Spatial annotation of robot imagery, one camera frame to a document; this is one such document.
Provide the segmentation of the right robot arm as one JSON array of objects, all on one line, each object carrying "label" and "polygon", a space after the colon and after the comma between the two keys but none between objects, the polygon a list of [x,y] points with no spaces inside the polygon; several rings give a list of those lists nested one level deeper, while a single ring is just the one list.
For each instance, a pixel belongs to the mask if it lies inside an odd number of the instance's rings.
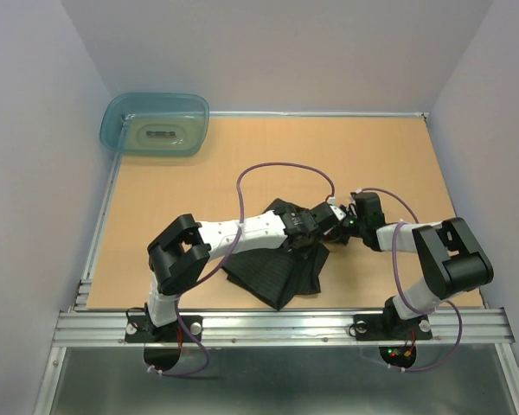
[{"label": "right robot arm", "polygon": [[[375,252],[390,252],[398,294],[390,297],[381,313],[354,317],[349,332],[359,342],[430,340],[428,315],[442,303],[489,284],[492,264],[477,238],[459,217],[422,224],[388,224],[379,195],[355,192],[350,204],[330,206],[340,220],[338,241],[361,239]],[[408,289],[401,286],[397,254],[417,255],[422,277]]]}]

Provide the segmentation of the aluminium front rail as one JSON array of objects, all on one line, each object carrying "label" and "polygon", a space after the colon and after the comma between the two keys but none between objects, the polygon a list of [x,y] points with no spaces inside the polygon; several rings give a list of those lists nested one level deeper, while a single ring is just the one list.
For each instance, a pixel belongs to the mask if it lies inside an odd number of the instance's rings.
[{"label": "aluminium front rail", "polygon": [[[352,325],[369,310],[201,311],[201,342],[208,348],[356,346]],[[504,310],[460,310],[463,344],[511,344]],[[57,319],[52,345],[64,348],[125,346],[123,312],[68,312]]]}]

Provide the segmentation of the blue transparent plastic bin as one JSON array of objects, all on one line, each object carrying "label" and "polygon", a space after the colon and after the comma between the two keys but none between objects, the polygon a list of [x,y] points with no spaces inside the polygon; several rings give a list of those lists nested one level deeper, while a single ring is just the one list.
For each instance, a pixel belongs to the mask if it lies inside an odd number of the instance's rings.
[{"label": "blue transparent plastic bin", "polygon": [[104,113],[99,140],[121,155],[188,157],[208,131],[208,102],[194,94],[124,93]]}]

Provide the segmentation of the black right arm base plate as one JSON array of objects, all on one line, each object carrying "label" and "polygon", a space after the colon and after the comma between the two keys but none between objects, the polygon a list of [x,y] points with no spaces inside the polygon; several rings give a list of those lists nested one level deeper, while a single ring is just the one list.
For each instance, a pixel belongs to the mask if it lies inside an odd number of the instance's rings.
[{"label": "black right arm base plate", "polygon": [[426,316],[409,320],[384,316],[382,313],[368,313],[354,316],[352,328],[359,342],[431,340],[433,333]]}]

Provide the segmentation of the black pinstriped long sleeve shirt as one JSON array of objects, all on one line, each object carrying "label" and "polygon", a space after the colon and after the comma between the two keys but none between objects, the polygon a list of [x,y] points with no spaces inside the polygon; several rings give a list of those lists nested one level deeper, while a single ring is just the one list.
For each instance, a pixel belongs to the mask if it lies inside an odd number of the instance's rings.
[{"label": "black pinstriped long sleeve shirt", "polygon": [[[290,208],[307,209],[281,199],[274,200],[266,211],[285,218]],[[281,310],[295,296],[321,292],[320,274],[330,251],[326,242],[336,242],[339,226],[306,252],[285,249],[285,242],[275,248],[256,248],[232,254],[223,266],[227,280],[258,298],[271,308]]]}]

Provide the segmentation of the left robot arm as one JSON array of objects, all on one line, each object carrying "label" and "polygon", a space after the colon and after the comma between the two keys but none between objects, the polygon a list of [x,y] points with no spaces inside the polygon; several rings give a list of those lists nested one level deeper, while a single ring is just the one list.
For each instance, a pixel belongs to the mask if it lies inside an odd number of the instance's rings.
[{"label": "left robot arm", "polygon": [[326,201],[312,209],[276,207],[243,220],[177,217],[147,247],[153,279],[145,330],[158,341],[174,334],[176,300],[196,285],[210,261],[256,249],[305,248],[348,222],[342,207]]}]

